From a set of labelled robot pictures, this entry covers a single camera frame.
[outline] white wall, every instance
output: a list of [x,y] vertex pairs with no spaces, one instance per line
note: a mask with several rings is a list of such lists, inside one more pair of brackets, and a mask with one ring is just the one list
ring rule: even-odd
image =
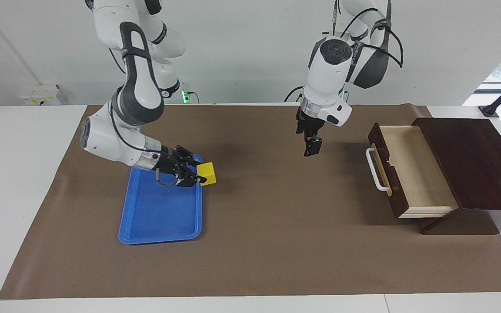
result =
[[[392,3],[405,67],[391,64],[372,89],[350,88],[350,103],[461,105],[501,60],[501,1]],[[305,82],[332,7],[332,0],[167,1],[162,18],[187,41],[174,63],[201,101],[278,102]],[[36,81],[58,83],[72,103],[103,103],[122,78],[83,0],[0,0],[0,104],[18,104],[20,90]]]

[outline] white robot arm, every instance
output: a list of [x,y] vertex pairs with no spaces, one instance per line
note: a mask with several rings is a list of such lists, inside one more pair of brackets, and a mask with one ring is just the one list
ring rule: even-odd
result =
[[318,130],[326,121],[340,127],[351,115],[351,107],[340,97],[345,83],[364,89],[377,85],[389,57],[402,66],[402,53],[401,61],[388,53],[390,35],[400,48],[401,42],[391,30],[391,0],[386,1],[382,10],[372,0],[341,0],[344,10],[340,17],[346,29],[340,37],[326,36],[314,46],[296,116],[297,133],[304,133],[305,157],[320,152]]
[[121,51],[127,79],[83,122],[82,148],[108,160],[155,170],[157,177],[159,172],[173,174],[177,186],[205,182],[189,168],[200,164],[191,152],[181,146],[168,148],[140,133],[142,125],[163,113],[163,98],[179,88],[173,66],[165,59],[183,55],[185,50],[179,34],[167,30],[159,19],[159,0],[86,0],[86,4],[94,12],[99,39]]

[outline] green light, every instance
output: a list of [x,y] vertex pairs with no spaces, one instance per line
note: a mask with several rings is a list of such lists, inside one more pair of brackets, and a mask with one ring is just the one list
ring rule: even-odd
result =
[[182,91],[181,92],[183,94],[183,102],[185,103],[190,103],[190,96],[189,94],[187,93],[187,91]]

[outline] white electrical box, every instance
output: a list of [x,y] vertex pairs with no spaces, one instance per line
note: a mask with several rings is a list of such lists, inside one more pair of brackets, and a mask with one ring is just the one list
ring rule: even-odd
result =
[[25,91],[20,99],[24,105],[63,105],[67,97],[57,85],[40,85],[33,90]]

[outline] black base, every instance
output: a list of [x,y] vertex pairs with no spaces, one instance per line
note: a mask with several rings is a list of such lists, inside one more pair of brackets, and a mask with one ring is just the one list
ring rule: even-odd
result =
[[493,113],[493,114],[486,113],[486,112],[484,111],[485,107],[487,107],[487,106],[486,106],[486,105],[480,105],[480,106],[479,106],[479,110],[481,110],[481,112],[483,113],[483,115],[485,115],[485,117],[499,117],[499,116],[497,115],[497,113]]

